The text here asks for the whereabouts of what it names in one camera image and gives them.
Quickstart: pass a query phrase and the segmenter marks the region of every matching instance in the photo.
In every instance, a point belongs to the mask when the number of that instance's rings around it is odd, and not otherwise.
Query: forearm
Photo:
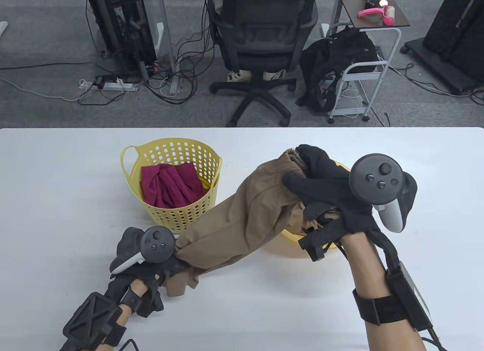
[[[348,256],[358,295],[368,299],[390,295],[382,262],[366,234],[346,235],[341,243]],[[365,326],[371,351],[425,351],[422,339],[408,320],[380,326],[365,322]]]
[[[142,297],[148,291],[147,286],[143,283],[142,280],[134,280],[133,283],[131,283],[131,289],[139,297]],[[133,313],[133,310],[131,310],[131,308],[126,305],[120,305],[119,307],[123,310],[123,313],[121,313],[121,316],[119,316],[116,323],[120,326],[125,327],[126,323],[128,323],[128,320]],[[109,345],[99,345],[96,351],[112,351],[113,349],[114,348]]]

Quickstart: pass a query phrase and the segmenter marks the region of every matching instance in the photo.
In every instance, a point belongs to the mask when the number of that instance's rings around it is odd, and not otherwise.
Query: sneaker
[[[264,80],[276,80],[282,79],[285,76],[285,70],[278,71],[277,73],[264,73]]]
[[[227,75],[227,81],[229,83],[249,82],[251,78],[252,78],[252,73],[248,70],[239,70],[238,73],[234,73],[233,71],[231,71]]]

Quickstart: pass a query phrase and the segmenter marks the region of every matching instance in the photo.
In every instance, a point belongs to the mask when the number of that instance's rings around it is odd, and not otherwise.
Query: metal rolling cart
[[[383,78],[385,77],[389,64],[391,63],[394,57],[394,54],[396,52],[396,49],[398,47],[398,44],[400,42],[400,38],[402,36],[400,27],[410,26],[408,19],[404,15],[401,8],[396,4],[395,0],[387,0],[389,5],[395,7],[395,11],[396,11],[395,24],[393,26],[384,26],[382,17],[379,15],[365,16],[365,17],[359,18],[358,12],[361,11],[362,9],[365,9],[365,3],[367,1],[368,0],[335,0],[330,23],[322,24],[321,26],[323,37],[336,33],[338,27],[340,26],[353,26],[359,29],[360,31],[364,31],[364,32],[393,31],[394,33],[396,33],[396,39],[394,41],[392,50],[387,59],[384,59],[381,57],[379,61],[355,63],[355,64],[352,64],[351,66],[348,66],[344,70],[342,77],[337,85],[337,100],[334,104],[334,108],[332,109],[332,111],[329,112],[329,119],[328,119],[329,124],[334,123],[334,118],[333,118],[334,116],[352,116],[352,115],[358,116],[359,114],[363,114],[363,121],[366,122],[369,120],[368,113],[375,101],[375,98],[377,97],[378,90],[380,89],[380,86],[382,85],[382,82],[383,82]],[[341,10],[343,6],[349,16],[349,19],[350,19],[349,22],[340,21]],[[377,68],[375,69],[375,71],[371,73],[354,73],[354,74],[349,73],[351,69],[357,66],[377,66]],[[361,80],[377,80],[377,85],[370,99],[368,99],[365,89],[361,85]],[[361,100],[362,106],[358,105],[358,102],[356,102],[356,105],[357,105],[356,108],[337,108],[338,102],[342,96],[343,85],[345,83],[348,83],[347,85],[349,85],[350,82],[353,82],[355,84],[356,89],[358,90],[358,93],[359,93],[359,96],[356,97],[356,99]]]

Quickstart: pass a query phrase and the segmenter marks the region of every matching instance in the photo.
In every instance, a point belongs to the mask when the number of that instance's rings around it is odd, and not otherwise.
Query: chair wheel
[[[291,120],[289,118],[282,118],[279,122],[281,127],[289,127]]]

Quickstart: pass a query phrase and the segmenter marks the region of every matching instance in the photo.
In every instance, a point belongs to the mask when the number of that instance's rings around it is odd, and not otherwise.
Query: pink object
[[[207,193],[192,163],[142,167],[141,187],[145,202],[163,209],[191,205]]]
[[[385,23],[385,26],[393,26],[395,23],[395,8],[388,5],[382,8],[374,7],[373,9],[364,9],[358,12],[358,17],[374,14],[380,14],[383,16],[383,23]]]

